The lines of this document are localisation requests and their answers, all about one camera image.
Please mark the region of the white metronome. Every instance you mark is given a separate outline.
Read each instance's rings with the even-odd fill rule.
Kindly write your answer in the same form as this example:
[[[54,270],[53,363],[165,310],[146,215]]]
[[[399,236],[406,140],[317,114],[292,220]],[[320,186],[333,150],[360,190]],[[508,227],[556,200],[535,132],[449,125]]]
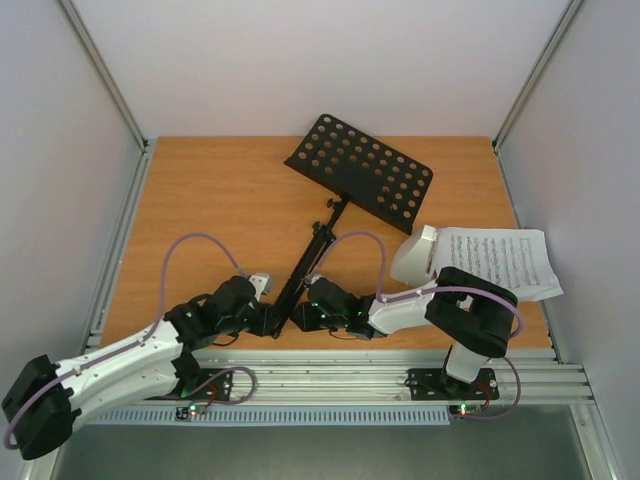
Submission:
[[[439,230],[425,225],[412,233],[396,250],[390,277],[411,287],[426,284],[432,278],[431,263]]]

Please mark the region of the black tripod music stand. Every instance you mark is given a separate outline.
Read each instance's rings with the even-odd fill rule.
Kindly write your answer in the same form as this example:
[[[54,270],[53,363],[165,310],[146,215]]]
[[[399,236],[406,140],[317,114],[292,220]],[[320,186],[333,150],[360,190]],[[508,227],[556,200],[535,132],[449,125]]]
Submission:
[[[292,270],[272,310],[270,335],[280,336],[293,317],[306,285],[304,278],[336,240],[333,227],[353,204],[404,234],[411,234],[432,170],[330,114],[323,114],[285,165],[336,194],[326,223],[313,225],[313,236]]]

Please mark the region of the sheet music page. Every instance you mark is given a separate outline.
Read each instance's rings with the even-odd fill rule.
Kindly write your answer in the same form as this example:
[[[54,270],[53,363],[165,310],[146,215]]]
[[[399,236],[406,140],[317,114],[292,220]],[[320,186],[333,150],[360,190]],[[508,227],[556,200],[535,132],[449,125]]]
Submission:
[[[431,270],[456,267],[504,289],[521,302],[538,302],[563,294],[537,229],[448,227],[439,231]]]

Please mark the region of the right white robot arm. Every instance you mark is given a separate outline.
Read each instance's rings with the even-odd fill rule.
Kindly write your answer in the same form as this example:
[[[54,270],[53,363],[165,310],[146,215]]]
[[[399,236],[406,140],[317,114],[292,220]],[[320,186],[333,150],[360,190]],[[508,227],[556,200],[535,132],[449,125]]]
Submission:
[[[342,329],[362,340],[434,326],[453,345],[431,384],[449,399],[463,399],[476,389],[486,362],[504,357],[509,341],[521,332],[517,306],[509,290],[449,266],[425,285],[380,297],[357,297],[316,276],[291,320],[303,332]]]

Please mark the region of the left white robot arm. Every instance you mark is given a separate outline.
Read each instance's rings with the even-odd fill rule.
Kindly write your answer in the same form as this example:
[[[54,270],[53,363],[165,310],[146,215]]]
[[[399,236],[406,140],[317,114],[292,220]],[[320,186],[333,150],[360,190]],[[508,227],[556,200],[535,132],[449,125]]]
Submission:
[[[8,421],[4,446],[34,460],[120,406],[171,393],[192,397],[202,381],[194,352],[221,336],[262,326],[266,316],[260,299],[269,288],[266,274],[236,275],[214,293],[179,304],[104,348],[58,362],[47,355],[31,359],[1,402]]]

